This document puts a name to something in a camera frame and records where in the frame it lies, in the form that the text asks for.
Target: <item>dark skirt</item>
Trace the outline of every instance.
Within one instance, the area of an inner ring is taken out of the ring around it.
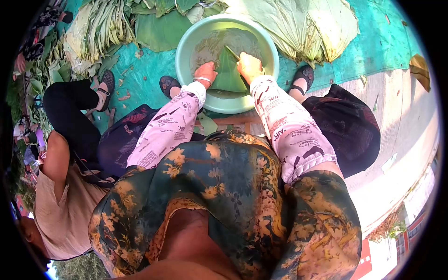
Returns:
[[[379,154],[380,131],[370,108],[353,94],[332,84],[324,97],[303,103],[335,149],[345,178],[369,168]]]
[[[134,151],[143,130],[157,114],[146,104],[133,110],[104,132],[99,141],[97,156],[104,171],[121,177],[126,172],[128,157]],[[193,133],[191,141],[200,141],[205,136]]]

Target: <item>flower pattern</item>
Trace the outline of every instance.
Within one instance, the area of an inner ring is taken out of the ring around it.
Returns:
[[[284,185],[280,173],[269,143],[244,132],[183,143],[156,168],[128,167],[92,215],[92,248],[111,276],[134,274],[158,261],[177,209],[201,209],[243,279],[349,279],[361,229],[344,181],[311,171]]]

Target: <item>bracelet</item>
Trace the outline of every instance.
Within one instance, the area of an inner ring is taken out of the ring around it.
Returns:
[[[213,85],[213,83],[212,83],[209,79],[204,78],[204,77],[194,77],[194,78],[193,78],[193,81],[196,81],[196,80],[204,80],[204,81],[209,82],[209,83],[210,83],[210,86]]]

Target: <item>concrete ground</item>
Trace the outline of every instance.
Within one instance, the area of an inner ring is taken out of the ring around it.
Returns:
[[[402,69],[367,76],[366,85],[357,79],[341,86],[372,110],[378,98],[373,112],[381,130],[378,158],[366,171],[345,179],[365,238],[398,207],[435,156],[439,137],[436,88],[426,92],[409,70]],[[323,96],[328,90],[307,95]],[[255,112],[246,115],[257,116]],[[244,124],[235,126],[245,130]],[[251,124],[250,132],[260,135],[264,129]],[[395,161],[383,171],[381,167],[394,154]]]

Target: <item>plastic basin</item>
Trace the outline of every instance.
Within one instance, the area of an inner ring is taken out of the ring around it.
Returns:
[[[270,35],[259,24],[248,19],[239,19],[231,14],[219,14],[198,21],[185,32],[176,51],[176,75],[181,85],[188,85],[193,81],[190,69],[190,57],[195,46],[201,40],[210,36],[216,30],[238,28],[251,32],[257,40],[261,51],[261,59],[266,75],[275,79],[279,73],[279,56]],[[238,114],[254,108],[250,93],[222,93],[207,90],[204,108],[217,113]]]

